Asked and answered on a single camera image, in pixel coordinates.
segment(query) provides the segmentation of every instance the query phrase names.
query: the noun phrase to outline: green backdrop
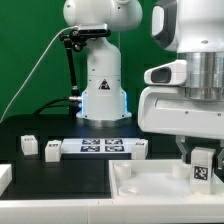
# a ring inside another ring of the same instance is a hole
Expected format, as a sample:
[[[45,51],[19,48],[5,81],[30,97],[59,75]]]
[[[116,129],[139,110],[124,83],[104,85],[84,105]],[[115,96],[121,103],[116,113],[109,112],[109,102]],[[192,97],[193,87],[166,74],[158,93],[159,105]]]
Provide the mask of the green backdrop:
[[[176,54],[161,50],[150,37],[151,12],[155,0],[140,0],[143,20],[139,28],[117,33],[109,41],[120,45],[122,54],[122,87],[128,93],[128,110],[138,111],[141,91],[145,88],[145,70],[175,60]],[[0,115],[22,85],[33,66],[61,29],[65,0],[0,1]],[[85,52],[75,54],[78,83],[86,86]],[[43,104],[70,95],[67,58],[62,43],[51,47],[32,79],[16,99],[7,116],[31,114]],[[48,110],[47,113],[67,113]]]

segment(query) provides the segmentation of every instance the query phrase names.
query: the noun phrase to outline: table surface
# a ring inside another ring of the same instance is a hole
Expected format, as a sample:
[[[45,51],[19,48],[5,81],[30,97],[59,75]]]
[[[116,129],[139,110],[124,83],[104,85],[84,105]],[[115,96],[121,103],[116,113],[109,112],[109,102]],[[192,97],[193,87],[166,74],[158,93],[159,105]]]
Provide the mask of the table surface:
[[[179,159],[174,136],[143,133],[133,118],[115,128],[78,124],[68,115],[19,115],[0,125],[0,164],[12,164],[13,180],[2,200],[110,198],[108,161],[130,159],[129,154],[66,155],[59,163],[46,163],[44,149],[49,140],[64,138],[141,138],[149,141],[147,159]],[[39,153],[24,156],[20,136],[34,135]],[[194,145],[215,147],[215,140],[192,138]]]

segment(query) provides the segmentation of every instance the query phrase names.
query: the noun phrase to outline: cable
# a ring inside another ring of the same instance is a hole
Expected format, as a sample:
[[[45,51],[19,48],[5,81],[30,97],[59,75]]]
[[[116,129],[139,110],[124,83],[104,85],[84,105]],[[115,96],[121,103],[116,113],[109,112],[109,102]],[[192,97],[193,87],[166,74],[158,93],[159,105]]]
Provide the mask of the cable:
[[[45,108],[50,107],[52,104],[58,103],[58,102],[62,102],[62,101],[69,101],[69,98],[62,98],[62,99],[56,99],[56,100],[52,100],[49,103],[46,103],[44,106],[42,106],[41,108],[37,109],[33,114],[34,115],[38,115],[42,110],[44,110]]]
[[[69,105],[52,105],[47,107],[41,107],[39,110],[35,111],[34,115],[39,115],[43,110],[49,109],[49,108],[63,108],[63,107],[69,107]]]
[[[47,46],[46,50],[44,51],[44,53],[41,55],[40,59],[37,61],[36,65],[33,67],[32,71],[30,72],[30,74],[28,75],[28,77],[26,78],[26,80],[24,81],[24,83],[22,84],[22,86],[19,88],[19,90],[17,91],[17,93],[14,95],[14,97],[11,99],[11,101],[9,102],[8,106],[6,107],[0,123],[2,123],[2,121],[4,120],[7,112],[9,111],[10,107],[12,106],[13,102],[15,101],[15,99],[17,98],[17,96],[20,94],[20,92],[24,89],[25,85],[27,84],[27,82],[30,80],[30,78],[32,77],[33,73],[35,72],[37,66],[40,64],[40,62],[42,61],[42,59],[44,58],[44,56],[46,55],[46,53],[48,52],[49,48],[51,47],[51,45],[54,43],[54,41],[58,38],[58,36],[63,33],[64,31],[67,30],[71,30],[74,29],[75,27],[68,27],[65,29],[62,29],[60,32],[58,32],[56,34],[56,36],[52,39],[52,41],[49,43],[49,45]]]

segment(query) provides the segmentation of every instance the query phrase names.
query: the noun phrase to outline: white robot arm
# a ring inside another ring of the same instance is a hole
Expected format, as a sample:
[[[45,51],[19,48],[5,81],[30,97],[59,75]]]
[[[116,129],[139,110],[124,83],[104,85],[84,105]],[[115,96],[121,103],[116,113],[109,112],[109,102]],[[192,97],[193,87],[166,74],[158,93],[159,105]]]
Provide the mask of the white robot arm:
[[[69,26],[106,23],[111,31],[122,32],[138,27],[142,9],[137,0],[67,0],[64,18]]]
[[[224,1],[159,0],[152,37],[178,60],[145,73],[138,123],[146,132],[224,139]]]
[[[142,9],[137,0],[67,0],[64,17],[83,32],[101,32],[102,27],[120,32],[139,25]],[[90,38],[86,48],[88,85],[77,118],[93,126],[117,126],[131,116],[121,88],[120,51],[105,37]]]

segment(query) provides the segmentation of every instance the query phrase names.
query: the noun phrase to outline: small white cube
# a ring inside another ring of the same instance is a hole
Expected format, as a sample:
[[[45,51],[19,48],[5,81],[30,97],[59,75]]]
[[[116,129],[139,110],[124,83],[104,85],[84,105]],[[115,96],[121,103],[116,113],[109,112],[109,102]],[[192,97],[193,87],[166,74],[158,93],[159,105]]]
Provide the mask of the small white cube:
[[[38,154],[38,142],[33,135],[21,136],[21,148],[25,156]]]
[[[61,159],[61,141],[49,141],[45,148],[46,162],[60,162]]]
[[[190,188],[194,193],[212,194],[215,149],[196,147],[191,152]]]
[[[145,160],[148,154],[148,140],[139,139],[132,146],[131,159]]]

